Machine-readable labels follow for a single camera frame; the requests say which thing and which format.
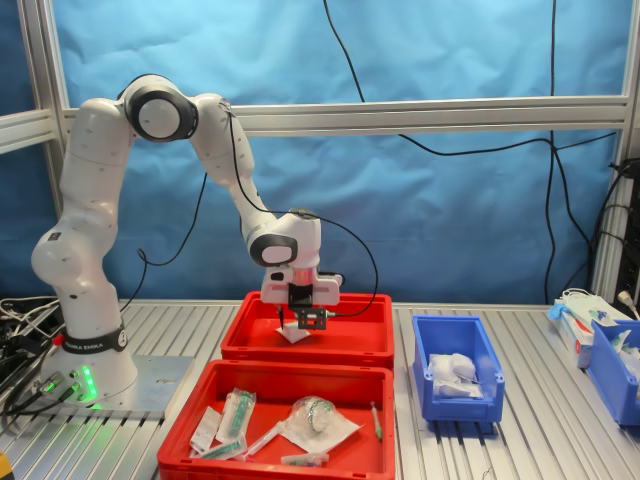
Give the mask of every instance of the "plastic tube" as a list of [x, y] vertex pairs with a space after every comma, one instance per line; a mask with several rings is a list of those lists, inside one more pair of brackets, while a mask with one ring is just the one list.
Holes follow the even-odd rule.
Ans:
[[208, 458], [210, 460], [227, 460], [236, 455], [240, 455], [247, 449], [247, 441], [244, 436], [230, 443], [223, 443], [207, 450], [199, 458]]
[[244, 454], [245, 460], [247, 457], [251, 455], [255, 455], [260, 450], [262, 450], [262, 448], [271, 440], [273, 440], [276, 437], [276, 435], [280, 434], [283, 429], [284, 429], [284, 422], [276, 423], [271, 430], [269, 430], [262, 437], [260, 437], [258, 440], [253, 442], [253, 444], [249, 447], [249, 450], [247, 450], [247, 453]]
[[376, 437], [379, 441], [382, 441], [382, 427], [380, 426], [380, 420], [378, 420], [378, 410], [376, 410], [376, 404], [371, 402], [371, 415], [373, 415], [373, 425], [376, 429]]
[[326, 453], [305, 453], [304, 455], [289, 455], [282, 457], [280, 462], [283, 465], [296, 467], [321, 467], [323, 463], [329, 461]]

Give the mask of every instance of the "black cable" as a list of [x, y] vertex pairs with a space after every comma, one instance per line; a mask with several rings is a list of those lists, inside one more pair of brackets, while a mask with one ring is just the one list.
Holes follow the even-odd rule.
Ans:
[[4, 365], [5, 363], [9, 363], [9, 362], [15, 361], [18, 358], [23, 358], [23, 357], [26, 357], [26, 356], [27, 356], [26, 353], [22, 353], [22, 352], [15, 353], [15, 354], [11, 355], [10, 357], [3, 358], [2, 360], [0, 360], [0, 366]]
[[571, 282], [573, 282], [573, 279], [576, 278], [576, 276], [584, 269], [584, 267], [587, 266], [587, 264], [589, 263], [588, 260], [585, 260], [584, 263], [582, 265], [580, 265], [578, 267], [578, 269], [573, 273], [573, 275], [571, 275], [571, 278], [569, 278], [569, 280], [567, 280], [567, 283], [564, 284], [564, 287], [562, 287], [562, 291], [564, 292], [567, 288], [569, 288], [569, 285], [571, 285]]
[[622, 205], [621, 203], [612, 203], [611, 205], [607, 205], [604, 207], [605, 212], [610, 208], [624, 208], [627, 212], [631, 210], [631, 207], [628, 205]]
[[[18, 384], [13, 387], [13, 390], [11, 390], [11, 392], [9, 393], [9, 395], [7, 396], [7, 400], [4, 402], [4, 405], [2, 407], [2, 416], [5, 420], [5, 424], [8, 425], [7, 422], [7, 416], [13, 416], [16, 413], [18, 413], [18, 409], [17, 408], [13, 408], [13, 404], [16, 403], [16, 401], [18, 400], [18, 398], [20, 397], [20, 395], [22, 395], [22, 392], [25, 390], [25, 388], [27, 387], [27, 385], [33, 380], [33, 378], [40, 372], [40, 369], [42, 368], [42, 364], [44, 363], [45, 358], [47, 357], [47, 353], [48, 353], [49, 349], [45, 349], [42, 351], [42, 353], [40, 353], [40, 358], [38, 360], [38, 363], [36, 364], [36, 366], [30, 371], [28, 372], [24, 377], [22, 377], [22, 379], [18, 382]], [[22, 405], [28, 406], [31, 403], [26, 403], [23, 402], [23, 404], [19, 405], [18, 407], [21, 407]]]
[[44, 412], [46, 412], [47, 410], [51, 410], [53, 407], [56, 407], [56, 406], [60, 405], [63, 401], [64, 401], [64, 400], [60, 400], [60, 399], [58, 399], [58, 400], [56, 400], [55, 402], [50, 403], [49, 405], [46, 405], [46, 406], [44, 406], [44, 407], [42, 407], [42, 408], [39, 408], [38, 410], [30, 410], [30, 411], [28, 411], [28, 412], [27, 412], [27, 411], [22, 410], [22, 411], [19, 411], [19, 412], [14, 413], [14, 414], [13, 414], [13, 416], [19, 416], [19, 415], [38, 415], [39, 413], [44, 413]]
[[549, 200], [551, 199], [551, 183], [553, 182], [553, 165], [554, 158], [553, 153], [551, 153], [551, 164], [549, 166], [549, 180], [547, 183], [547, 196], [544, 203], [544, 217], [547, 221], [547, 230], [549, 231], [549, 240], [551, 240], [551, 255], [549, 256], [549, 263], [547, 263], [547, 270], [544, 274], [544, 303], [546, 305], [549, 304], [549, 293], [548, 285], [549, 285], [549, 275], [551, 273], [551, 265], [553, 264], [553, 259], [556, 256], [556, 240], [553, 237], [553, 229], [551, 228], [551, 218], [549, 216]]
[[[365, 102], [365, 98], [364, 95], [362, 94], [362, 89], [360, 88], [360, 82], [358, 81], [358, 76], [355, 72], [355, 68], [353, 67], [353, 63], [351, 61], [351, 57], [349, 56], [349, 52], [347, 51], [346, 47], [344, 46], [344, 43], [342, 42], [342, 39], [340, 38], [340, 35], [338, 34], [338, 32], [336, 31], [334, 25], [333, 25], [333, 21], [331, 20], [331, 15], [329, 13], [329, 6], [327, 4], [327, 0], [323, 0], [324, 3], [324, 9], [325, 12], [327, 14], [327, 20], [329, 21], [329, 25], [331, 27], [331, 30], [333, 31], [334, 36], [336, 37], [336, 40], [338, 40], [338, 43], [340, 44], [340, 46], [342, 47], [342, 51], [344, 52], [344, 55], [346, 57], [346, 60], [349, 64], [349, 69], [351, 70], [351, 76], [353, 77], [353, 80], [356, 84], [356, 88], [358, 89], [358, 95], [360, 97], [360, 100], [362, 102]], [[556, 0], [553, 0], [553, 6], [552, 6], [552, 15], [551, 15], [551, 89], [550, 89], [550, 95], [554, 96], [555, 95], [555, 44], [556, 44], [556, 10], [557, 10], [557, 2]], [[608, 133], [606, 135], [602, 135], [600, 137], [596, 137], [593, 139], [589, 139], [589, 140], [585, 140], [582, 142], [578, 142], [572, 145], [567, 145], [565, 147], [562, 147], [562, 149], [564, 148], [570, 148], [570, 147], [574, 147], [574, 146], [578, 146], [578, 145], [584, 145], [586, 143], [591, 143], [594, 142], [596, 140], [601, 140], [603, 138], [607, 138], [610, 137], [612, 135], [615, 135], [615, 132], [612, 133]], [[552, 172], [553, 172], [553, 162], [554, 162], [554, 157], [555, 160], [558, 163], [558, 167], [560, 168], [560, 174], [562, 177], [562, 183], [563, 183], [563, 187], [564, 187], [564, 194], [565, 194], [565, 202], [566, 202], [566, 208], [567, 208], [567, 213], [569, 214], [569, 218], [571, 220], [571, 222], [573, 223], [573, 225], [576, 227], [576, 229], [578, 230], [578, 232], [580, 233], [580, 235], [582, 236], [582, 238], [585, 240], [585, 243], [587, 244], [587, 254], [588, 256], [591, 256], [591, 243], [589, 242], [588, 237], [586, 236], [586, 234], [584, 233], [584, 231], [582, 230], [582, 228], [580, 227], [580, 225], [578, 224], [578, 222], [575, 220], [575, 218], [573, 217], [573, 214], [571, 212], [571, 204], [569, 202], [569, 191], [568, 191], [568, 187], [567, 187], [567, 181], [565, 178], [565, 174], [564, 174], [564, 169], [562, 168], [562, 162], [560, 160], [560, 156], [558, 155], [558, 148], [556, 148], [555, 146], [555, 136], [554, 136], [554, 132], [551, 131], [550, 132], [550, 139], [546, 139], [546, 138], [534, 138], [531, 140], [527, 140], [524, 142], [518, 142], [518, 143], [514, 143], [514, 144], [510, 144], [510, 145], [505, 145], [502, 147], [497, 147], [497, 148], [488, 148], [488, 149], [482, 149], [482, 150], [467, 150], [467, 151], [460, 151], [460, 152], [439, 152], [437, 150], [433, 150], [425, 145], [423, 145], [422, 143], [418, 142], [417, 140], [414, 140], [413, 138], [405, 135], [405, 134], [399, 134], [399, 137], [403, 138], [404, 140], [407, 140], [411, 143], [413, 143], [415, 146], [431, 153], [434, 155], [438, 155], [438, 156], [443, 156], [443, 157], [452, 157], [452, 156], [459, 156], [459, 155], [472, 155], [472, 154], [480, 154], [480, 153], [491, 153], [491, 152], [499, 152], [499, 151], [503, 151], [503, 150], [508, 150], [511, 148], [515, 148], [515, 147], [519, 147], [522, 145], [526, 145], [529, 143], [534, 143], [534, 142], [544, 142], [547, 143], [550, 146], [551, 149], [551, 168], [550, 168], [550, 178], [549, 178], [549, 182], [547, 185], [547, 198], [546, 198], [546, 203], [545, 203], [545, 218], [547, 220], [547, 228], [549, 230], [549, 238], [551, 240], [551, 256], [549, 258], [549, 264], [547, 265], [547, 272], [545, 274], [545, 284], [544, 284], [544, 292], [545, 292], [545, 303], [549, 303], [548, 302], [548, 279], [549, 279], [549, 274], [551, 271], [551, 265], [553, 263], [553, 258], [555, 256], [555, 239], [553, 238], [553, 231], [551, 228], [551, 221], [549, 219], [549, 198], [551, 195], [551, 186], [552, 186]]]
[[619, 241], [622, 243], [622, 245], [624, 245], [624, 244], [625, 244], [624, 238], [619, 237], [618, 235], [614, 235], [613, 233], [610, 233], [610, 232], [600, 232], [600, 235], [606, 235], [606, 236], [608, 236], [608, 237], [615, 238], [616, 240], [619, 240]]
[[582, 142], [572, 143], [571, 145], [565, 145], [564, 147], [559, 147], [556, 150], [564, 150], [565, 148], [573, 148], [573, 147], [577, 147], [579, 145], [586, 145], [587, 143], [595, 142], [597, 140], [602, 140], [603, 138], [612, 137], [613, 135], [616, 135], [617, 133], [618, 132], [607, 133], [606, 135], [602, 135], [600, 137], [590, 138], [590, 139], [584, 140]]
[[[600, 236], [598, 235], [598, 231], [600, 230], [602, 220], [604, 219], [605, 208], [607, 206], [607, 203], [609, 202], [609, 199], [611, 198], [611, 195], [613, 194], [616, 186], [618, 185], [621, 179], [622, 179], [622, 173], [618, 171], [616, 178], [613, 179], [613, 182], [611, 182], [611, 186], [609, 187], [609, 190], [607, 190], [607, 194], [605, 195], [602, 205], [600, 206], [600, 210], [598, 211], [598, 215], [596, 216], [596, 222], [593, 226], [593, 233], [591, 235], [591, 251], [592, 252], [598, 251], [598, 245], [600, 243]], [[587, 265], [587, 287], [591, 285], [594, 268], [595, 268], [595, 258], [591, 257], [588, 259], [588, 265]]]
[[185, 235], [184, 240], [182, 241], [182, 244], [180, 245], [180, 248], [178, 249], [178, 251], [176, 252], [176, 254], [173, 257], [171, 257], [166, 262], [154, 263], [154, 262], [150, 262], [149, 260], [147, 260], [147, 254], [145, 253], [145, 251], [143, 249], [141, 249], [141, 248], [138, 249], [138, 257], [140, 257], [140, 259], [144, 262], [144, 269], [142, 270], [142, 277], [140, 278], [140, 283], [138, 284], [138, 287], [136, 288], [136, 291], [133, 292], [133, 295], [131, 295], [131, 298], [129, 298], [129, 300], [124, 305], [124, 307], [122, 307], [120, 309], [120, 312], [123, 312], [124, 309], [127, 308], [129, 306], [129, 304], [133, 301], [133, 299], [136, 298], [136, 296], [138, 295], [138, 292], [140, 291], [140, 288], [142, 287], [142, 284], [144, 283], [144, 279], [145, 279], [145, 277], [147, 275], [147, 265], [152, 265], [154, 267], [164, 267], [165, 265], [169, 265], [176, 258], [178, 258], [178, 255], [180, 255], [180, 253], [182, 252], [182, 249], [186, 245], [187, 240], [189, 240], [189, 236], [191, 235], [191, 232], [193, 232], [193, 229], [196, 226], [196, 221], [198, 220], [198, 212], [200, 210], [200, 203], [202, 202], [202, 194], [204, 193], [204, 187], [206, 185], [207, 185], [207, 174], [205, 173], [204, 174], [204, 178], [202, 179], [202, 188], [200, 188], [200, 195], [198, 195], [198, 203], [196, 203], [196, 210], [195, 210], [195, 212], [193, 214], [193, 221], [191, 222], [191, 227], [189, 227], [189, 231]]
[[351, 63], [351, 57], [349, 57], [349, 52], [347, 52], [347, 48], [344, 46], [344, 43], [342, 43], [342, 39], [340, 38], [340, 35], [338, 35], [338, 32], [333, 26], [333, 22], [331, 21], [331, 14], [329, 13], [329, 5], [327, 5], [327, 0], [324, 0], [324, 11], [327, 12], [327, 20], [329, 20], [329, 26], [331, 26], [331, 30], [333, 30], [333, 34], [335, 35], [336, 40], [338, 40], [338, 43], [342, 47], [344, 56], [347, 57], [347, 62], [349, 62], [349, 68], [351, 69], [351, 75], [353, 76], [353, 80], [356, 83], [356, 88], [358, 89], [358, 95], [360, 95], [360, 100], [362, 100], [362, 102], [364, 103], [365, 99], [364, 99], [364, 96], [362, 95], [362, 90], [360, 89], [360, 82], [358, 82], [358, 76], [356, 75], [356, 71], [353, 68], [353, 63]]
[[[285, 211], [281, 211], [281, 210], [269, 210], [267, 208], [260, 208], [255, 203], [253, 203], [253, 201], [251, 201], [251, 199], [249, 198], [247, 193], [244, 191], [244, 187], [242, 186], [242, 181], [240, 180], [240, 172], [238, 171], [238, 159], [236, 157], [236, 141], [235, 141], [235, 136], [233, 135], [233, 115], [231, 113], [229, 113], [229, 132], [230, 132], [230, 135], [231, 135], [231, 148], [233, 150], [233, 166], [234, 166], [235, 171], [236, 171], [236, 180], [238, 181], [238, 186], [240, 187], [240, 191], [242, 192], [242, 195], [247, 200], [247, 202], [249, 202], [249, 204], [253, 208], [255, 208], [256, 210], [258, 210], [259, 212], [271, 213], [271, 214], [275, 214], [275, 215], [286, 215], [288, 213], [291, 213], [291, 212], [285, 212]], [[369, 250], [369, 247], [367, 247], [367, 244], [364, 243], [364, 241], [358, 235], [353, 233], [351, 230], [349, 230], [344, 225], [342, 225], [342, 224], [340, 224], [338, 222], [335, 222], [333, 220], [329, 220], [328, 218], [324, 218], [324, 217], [321, 217], [319, 215], [316, 215], [315, 213], [305, 212], [304, 215], [308, 216], [308, 217], [316, 218], [316, 219], [318, 219], [320, 221], [323, 221], [323, 222], [326, 222], [326, 223], [330, 223], [331, 225], [335, 225], [336, 227], [340, 227], [342, 230], [344, 230], [349, 235], [351, 235], [353, 238], [355, 238], [358, 242], [360, 242], [360, 244], [367, 251], [367, 254], [369, 254], [369, 258], [371, 259], [371, 265], [373, 266], [373, 270], [375, 272], [375, 278], [376, 278], [375, 285], [373, 287], [373, 294], [371, 295], [371, 299], [369, 300], [369, 303], [366, 306], [364, 306], [362, 309], [357, 311], [357, 312], [354, 312], [354, 313], [336, 313], [333, 316], [334, 317], [355, 317], [355, 316], [358, 316], [358, 315], [366, 312], [367, 309], [373, 304], [373, 301], [376, 298], [376, 294], [378, 293], [378, 267], [376, 266], [376, 261], [373, 258], [373, 254], [371, 253], [371, 250]]]

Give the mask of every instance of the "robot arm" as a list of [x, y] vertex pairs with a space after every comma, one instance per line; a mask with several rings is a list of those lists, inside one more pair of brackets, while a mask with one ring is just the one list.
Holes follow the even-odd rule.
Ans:
[[198, 128], [191, 144], [211, 179], [229, 190], [240, 212], [249, 255], [266, 267], [262, 301], [287, 305], [301, 327], [324, 328], [327, 312], [313, 305], [336, 305], [342, 277], [318, 273], [320, 220], [301, 209], [280, 218], [269, 212], [251, 178], [254, 162], [249, 142], [229, 103], [216, 94], [199, 95], [192, 101]]
[[323, 328], [324, 321], [315, 325], [309, 314], [317, 313], [313, 305], [339, 302], [342, 277], [317, 271], [320, 221], [303, 210], [276, 218], [264, 207], [251, 178], [249, 142], [225, 99], [186, 97], [168, 79], [145, 75], [116, 101], [92, 99], [80, 108], [60, 184], [64, 211], [32, 256], [36, 274], [60, 298], [68, 335], [88, 340], [120, 327], [116, 292], [102, 259], [115, 241], [118, 198], [138, 136], [155, 142], [190, 139], [211, 179], [229, 190], [249, 255], [266, 267], [262, 301], [288, 305], [304, 320], [301, 326]]

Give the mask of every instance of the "metal rail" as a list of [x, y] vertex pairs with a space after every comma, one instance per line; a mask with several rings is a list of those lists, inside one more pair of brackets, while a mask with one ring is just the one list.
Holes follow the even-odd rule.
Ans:
[[[156, 452], [237, 310], [228, 301], [135, 301], [124, 313], [138, 354], [194, 356], [164, 422], [64, 415], [19, 417], [0, 435], [18, 479], [158, 478]], [[502, 422], [433, 422], [420, 415], [412, 314], [478, 315], [506, 379]], [[544, 309], [509, 305], [394, 305], [398, 480], [640, 479], [640, 429], [616, 425], [593, 383], [571, 365]]]

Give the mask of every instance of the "green led light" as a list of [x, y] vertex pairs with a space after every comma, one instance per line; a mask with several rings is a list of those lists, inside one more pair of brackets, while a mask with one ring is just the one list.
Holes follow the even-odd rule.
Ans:
[[89, 367], [83, 366], [82, 373], [84, 373], [84, 380], [89, 389], [89, 396], [85, 397], [84, 401], [91, 401], [98, 396], [98, 390], [94, 385], [93, 377], [91, 376], [91, 370], [89, 370]]

